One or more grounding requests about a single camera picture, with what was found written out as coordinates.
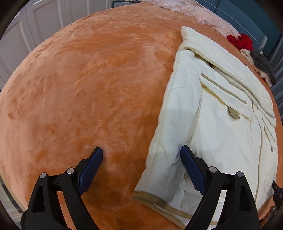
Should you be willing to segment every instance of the fuzzy orange bedspread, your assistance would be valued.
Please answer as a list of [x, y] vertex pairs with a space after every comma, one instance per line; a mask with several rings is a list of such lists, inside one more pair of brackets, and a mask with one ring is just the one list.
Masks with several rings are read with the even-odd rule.
[[[132, 192], [145, 168], [183, 25], [213, 39], [249, 66], [218, 32], [146, 3], [80, 19], [20, 64], [0, 93], [0, 171], [24, 208], [41, 172], [61, 174], [100, 146], [103, 163], [82, 196], [98, 227], [179, 229], [135, 201]], [[274, 110], [277, 182], [282, 185], [283, 129], [275, 102]], [[59, 198], [74, 229], [62, 194]]]

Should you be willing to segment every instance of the beige trim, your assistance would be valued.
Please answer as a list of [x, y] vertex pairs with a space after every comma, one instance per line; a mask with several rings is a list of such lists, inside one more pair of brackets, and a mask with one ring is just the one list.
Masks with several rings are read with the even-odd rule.
[[[134, 191], [133, 192], [133, 198], [138, 200], [139, 202], [141, 202], [142, 204], [145, 204], [147, 205], [148, 207], [152, 208], [151, 206], [154, 206], [153, 204], [159, 206], [160, 208], [164, 209], [165, 211], [167, 212], [170, 212], [174, 215], [177, 215], [177, 216], [181, 216], [181, 217], [184, 217], [184, 218], [187, 218], [187, 219], [191, 219], [192, 218], [192, 215], [189, 215], [185, 212], [182, 212], [178, 209], [175, 209], [175, 208], [172, 208], [170, 205], [168, 205], [165, 201], [161, 200], [159, 197], [157, 196], [154, 196], [150, 193], [147, 193], [147, 192], [139, 192], [139, 191]], [[157, 207], [154, 206], [154, 208], [152, 208], [154, 211], [160, 213], [162, 216], [164, 216], [161, 212], [163, 212], [162, 210], [159, 210]], [[211, 225], [217, 225], [217, 222], [210, 222]]]
[[15, 202], [18, 204], [18, 206], [22, 209], [22, 211], [26, 211], [26, 209], [23, 207], [23, 205], [19, 202], [19, 200], [17, 199], [17, 197], [15, 196], [15, 194], [12, 192], [12, 189], [10, 188], [9, 184], [7, 183], [6, 179], [4, 176], [2, 176], [2, 172], [0, 170], [0, 177], [2, 179], [2, 181], [4, 182], [6, 188], [8, 189], [9, 193], [11, 194], [11, 196], [13, 197], [13, 199], [15, 200]]

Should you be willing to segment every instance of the red cloth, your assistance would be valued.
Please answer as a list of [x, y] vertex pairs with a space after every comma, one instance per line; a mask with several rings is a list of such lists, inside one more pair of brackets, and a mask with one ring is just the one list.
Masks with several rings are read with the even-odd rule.
[[238, 36], [238, 39], [236, 39], [233, 35], [227, 36], [227, 39], [239, 50], [240, 49], [254, 50], [252, 46], [252, 39], [246, 34], [240, 33], [240, 35], [241, 36]]

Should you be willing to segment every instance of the folded white coat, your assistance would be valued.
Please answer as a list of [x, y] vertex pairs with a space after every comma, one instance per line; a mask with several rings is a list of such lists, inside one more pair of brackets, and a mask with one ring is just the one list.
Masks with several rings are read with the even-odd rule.
[[[277, 143], [271, 97], [257, 77], [216, 42], [182, 27], [158, 126], [133, 197], [184, 228], [201, 194], [180, 160], [187, 144], [208, 166], [244, 172], [257, 209], [272, 195]], [[225, 200], [222, 191], [210, 228]]]

